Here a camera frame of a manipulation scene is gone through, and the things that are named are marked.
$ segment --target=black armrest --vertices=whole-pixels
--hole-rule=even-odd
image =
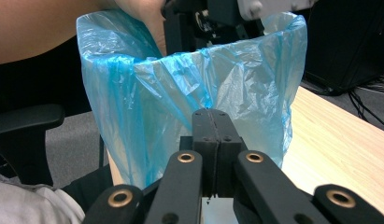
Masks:
[[[52,185],[46,130],[64,122],[60,105],[38,105],[0,114],[0,155],[23,184]]]

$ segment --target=plastic wrinkle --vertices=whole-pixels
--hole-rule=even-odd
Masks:
[[[147,28],[119,10],[78,18],[83,82],[98,128],[127,184],[161,177],[192,112],[228,113],[249,149],[278,166],[292,139],[291,103],[303,75],[303,17],[263,19],[266,35],[161,57]]]

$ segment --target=gray carpet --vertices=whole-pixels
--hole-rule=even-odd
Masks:
[[[384,121],[384,94],[360,89],[356,92],[363,103]],[[321,97],[357,116],[357,110],[347,94]],[[368,113],[364,114],[373,125],[384,131],[382,124]],[[63,187],[97,169],[98,150],[99,133],[91,112],[66,118],[61,127],[48,131],[47,156],[54,185]]]

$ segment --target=metal ring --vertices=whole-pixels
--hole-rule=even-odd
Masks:
[[[190,153],[182,153],[178,155],[178,160],[181,162],[191,162],[191,161],[194,161],[194,155]]]
[[[248,153],[247,154],[247,160],[251,162],[262,162],[263,161],[263,156],[259,155],[258,153]]]
[[[124,200],[117,201],[115,197],[118,195],[124,194]],[[123,207],[127,205],[133,199],[133,193],[128,189],[118,189],[114,191],[109,198],[107,199],[107,203],[112,207]]]
[[[346,208],[355,207],[356,204],[355,200],[349,194],[337,189],[328,190],[328,192],[326,192],[326,197],[328,197],[332,203]]]

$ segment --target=person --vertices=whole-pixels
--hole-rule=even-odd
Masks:
[[[76,35],[76,18],[121,8],[143,21],[165,55],[164,0],[0,0],[0,64],[52,50]],[[27,186],[0,175],[0,223],[80,223],[95,199],[113,185],[108,166],[56,189]]]

